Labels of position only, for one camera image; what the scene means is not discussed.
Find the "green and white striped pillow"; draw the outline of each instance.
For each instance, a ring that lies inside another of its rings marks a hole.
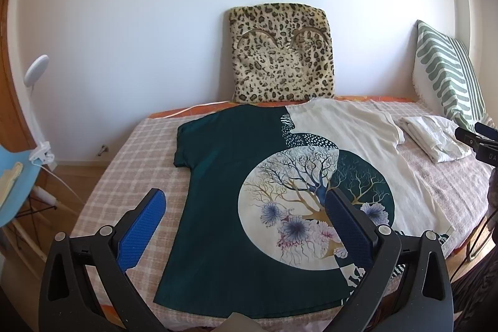
[[[465,46],[421,20],[413,85],[429,108],[469,131],[485,119],[481,88]]]

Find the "white desk lamp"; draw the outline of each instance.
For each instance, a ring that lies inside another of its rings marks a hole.
[[[31,88],[31,92],[29,93],[29,112],[31,116],[31,126],[35,128],[35,120],[32,110],[32,101],[31,94],[33,93],[34,84],[40,79],[41,75],[45,72],[48,66],[49,57],[47,55],[42,55],[38,57],[34,62],[30,65],[26,74],[24,75],[24,85],[26,88]],[[54,154],[50,152],[50,143],[48,141],[41,141],[38,139],[38,136],[35,135],[36,148],[29,154],[29,160],[35,161],[39,159],[43,164],[50,164],[54,162]]]

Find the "black cable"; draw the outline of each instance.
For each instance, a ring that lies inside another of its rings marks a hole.
[[[472,247],[470,248],[470,251],[469,251],[469,254],[465,256],[465,259],[463,260],[462,263],[460,263],[460,266],[457,267],[457,270],[455,270],[455,272],[453,273],[453,275],[451,276],[450,278],[450,283],[451,281],[453,280],[454,276],[458,273],[458,271],[462,268],[462,266],[464,265],[464,263],[467,261],[468,257],[472,254],[472,250],[474,250],[476,244],[477,244],[477,241],[479,241],[479,238],[481,237],[482,235],[482,232],[484,231],[484,228],[486,228],[486,225],[491,221],[491,219],[495,216],[495,214],[498,213],[498,208],[493,212],[493,214],[490,215],[490,217],[486,220],[486,222],[484,223],[484,225],[482,226],[480,232],[479,232],[479,235],[477,236],[474,244],[472,245]]]

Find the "pillow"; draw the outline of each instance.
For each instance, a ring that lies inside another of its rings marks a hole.
[[[334,60],[325,12],[297,3],[230,10],[235,101],[334,97]]]
[[[474,67],[462,42],[418,21],[413,69],[418,96],[435,113],[474,132],[486,109]]]

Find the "wooden floor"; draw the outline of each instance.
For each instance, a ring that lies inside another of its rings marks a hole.
[[[98,166],[58,166],[55,170],[56,175],[62,178],[73,190],[80,196],[83,202],[86,202],[90,196],[96,183],[104,173],[105,168]],[[83,208],[83,204],[78,202],[76,197],[69,192],[59,180],[49,176],[46,190],[56,196],[61,202],[74,211],[79,213]],[[39,231],[40,245],[45,253],[48,253],[51,242],[55,234],[59,231],[64,231],[70,234],[75,223],[76,216],[63,212],[62,210],[48,210],[43,213],[52,223],[52,228],[46,227],[42,223],[37,223]],[[26,217],[22,221],[22,225],[34,237],[34,228],[31,224],[31,219]],[[43,263],[34,256],[22,242],[20,243],[22,251],[29,256],[30,263],[36,268],[41,275],[43,272]],[[490,240],[485,246],[481,254],[470,263],[465,263],[459,271],[458,276],[461,277],[469,271],[480,259],[482,259],[494,247],[493,241]],[[5,291],[8,299],[14,305],[17,312],[33,329],[38,331],[38,296],[40,292],[40,281],[37,280],[26,266],[21,262],[18,255],[12,250],[2,249],[2,253],[6,257],[6,262],[3,268],[2,279],[0,286]],[[465,258],[465,249],[457,255],[451,256],[447,260],[448,271],[450,275],[457,269],[462,260]]]

